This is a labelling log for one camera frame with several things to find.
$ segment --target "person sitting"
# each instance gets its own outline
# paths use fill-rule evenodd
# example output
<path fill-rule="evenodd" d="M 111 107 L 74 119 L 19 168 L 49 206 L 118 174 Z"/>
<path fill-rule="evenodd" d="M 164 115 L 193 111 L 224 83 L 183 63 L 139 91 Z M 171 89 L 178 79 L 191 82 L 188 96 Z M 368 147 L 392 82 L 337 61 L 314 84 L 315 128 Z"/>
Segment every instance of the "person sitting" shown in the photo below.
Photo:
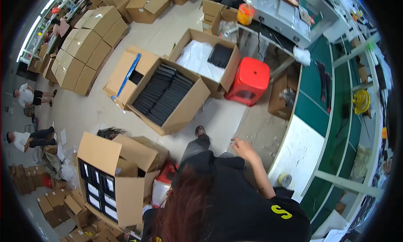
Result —
<path fill-rule="evenodd" d="M 20 87 L 20 90 L 14 90 L 13 97 L 17 98 L 18 102 L 23 107 L 29 107 L 32 104 L 40 105 L 42 103 L 49 103 L 49 106 L 51 107 L 52 101 L 50 99 L 44 99 L 42 96 L 54 97 L 56 93 L 57 90 L 54 90 L 53 94 L 34 90 L 28 85 L 28 83 L 26 83 Z"/>
<path fill-rule="evenodd" d="M 38 130 L 32 134 L 28 132 L 7 132 L 6 139 L 8 143 L 13 143 L 18 150 L 25 153 L 28 147 L 34 148 L 36 146 L 56 145 L 56 133 L 54 133 L 52 139 L 47 139 L 48 135 L 52 133 L 54 133 L 54 122 L 50 128 Z"/>

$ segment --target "woman's arm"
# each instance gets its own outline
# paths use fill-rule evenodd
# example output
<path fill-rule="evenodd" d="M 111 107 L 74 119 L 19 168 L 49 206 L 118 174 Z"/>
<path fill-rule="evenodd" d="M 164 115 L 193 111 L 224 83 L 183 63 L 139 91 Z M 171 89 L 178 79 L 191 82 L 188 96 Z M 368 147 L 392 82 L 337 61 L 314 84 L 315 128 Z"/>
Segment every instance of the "woman's arm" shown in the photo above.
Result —
<path fill-rule="evenodd" d="M 235 141 L 235 143 L 231 143 L 232 148 L 242 159 L 248 161 L 252 165 L 256 184 L 260 194 L 262 194 L 266 199 L 275 197 L 275 191 L 269 181 L 269 178 L 267 177 L 262 159 L 260 159 L 259 155 L 255 152 L 249 142 L 241 140 L 238 137 L 235 137 L 232 140 Z"/>

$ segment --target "plastic bottle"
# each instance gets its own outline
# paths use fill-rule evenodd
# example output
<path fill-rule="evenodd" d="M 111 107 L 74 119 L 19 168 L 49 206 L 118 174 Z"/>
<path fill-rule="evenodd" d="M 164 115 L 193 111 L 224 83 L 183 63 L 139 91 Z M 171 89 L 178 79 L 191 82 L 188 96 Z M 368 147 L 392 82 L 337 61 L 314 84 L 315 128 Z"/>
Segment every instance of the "plastic bottle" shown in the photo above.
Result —
<path fill-rule="evenodd" d="M 237 18 L 242 25 L 247 26 L 251 24 L 254 15 L 255 9 L 252 7 L 252 5 L 247 3 L 242 3 L 239 5 Z"/>

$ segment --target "red plastic stool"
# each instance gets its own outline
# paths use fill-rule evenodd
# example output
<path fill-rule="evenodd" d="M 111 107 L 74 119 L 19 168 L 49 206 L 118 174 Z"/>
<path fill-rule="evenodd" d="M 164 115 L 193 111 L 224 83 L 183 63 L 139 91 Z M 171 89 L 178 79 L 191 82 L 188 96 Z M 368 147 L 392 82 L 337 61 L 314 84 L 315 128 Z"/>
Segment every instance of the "red plastic stool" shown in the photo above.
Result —
<path fill-rule="evenodd" d="M 254 58 L 242 59 L 234 84 L 224 97 L 253 106 L 269 86 L 270 68 L 267 64 Z"/>

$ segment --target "white cloth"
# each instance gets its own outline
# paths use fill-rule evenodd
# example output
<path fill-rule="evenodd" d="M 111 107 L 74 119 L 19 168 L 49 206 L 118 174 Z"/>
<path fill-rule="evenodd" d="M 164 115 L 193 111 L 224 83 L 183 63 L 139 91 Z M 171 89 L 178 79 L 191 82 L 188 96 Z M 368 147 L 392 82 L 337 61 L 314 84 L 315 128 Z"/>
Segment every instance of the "white cloth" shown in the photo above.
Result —
<path fill-rule="evenodd" d="M 33 102 L 33 92 L 28 89 L 28 83 L 23 84 L 20 87 L 20 97 L 18 97 L 18 102 L 20 105 L 23 107 L 25 106 L 26 103 L 32 103 Z"/>
<path fill-rule="evenodd" d="M 31 134 L 28 132 L 25 133 L 14 132 L 15 136 L 14 145 L 21 152 L 24 152 L 24 146 L 25 144 L 27 144 L 30 135 Z"/>

